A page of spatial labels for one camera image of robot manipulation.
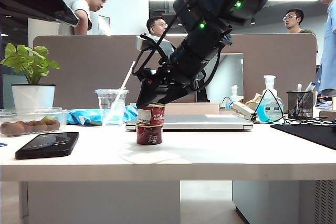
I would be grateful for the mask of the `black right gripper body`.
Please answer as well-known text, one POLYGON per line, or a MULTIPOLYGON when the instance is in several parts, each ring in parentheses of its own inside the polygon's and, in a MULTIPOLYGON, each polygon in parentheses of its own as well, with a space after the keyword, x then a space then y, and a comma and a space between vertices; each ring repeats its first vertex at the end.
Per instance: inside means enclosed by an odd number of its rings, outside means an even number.
POLYGON ((204 79, 204 70, 193 77, 187 77, 171 64, 163 64, 157 70, 141 67, 140 81, 148 88, 156 90, 158 88, 189 88, 197 87, 196 83, 204 79))

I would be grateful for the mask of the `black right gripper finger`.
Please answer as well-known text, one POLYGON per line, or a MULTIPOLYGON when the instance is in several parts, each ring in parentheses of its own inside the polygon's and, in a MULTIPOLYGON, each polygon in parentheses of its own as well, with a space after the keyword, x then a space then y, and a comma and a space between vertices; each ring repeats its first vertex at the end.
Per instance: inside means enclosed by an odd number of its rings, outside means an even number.
POLYGON ((160 96, 158 103, 193 102, 194 92, 190 88, 169 88, 160 96))
POLYGON ((142 82, 140 93, 136 102, 137 107, 144 107, 152 103, 160 103, 160 100, 166 96, 168 88, 142 82))

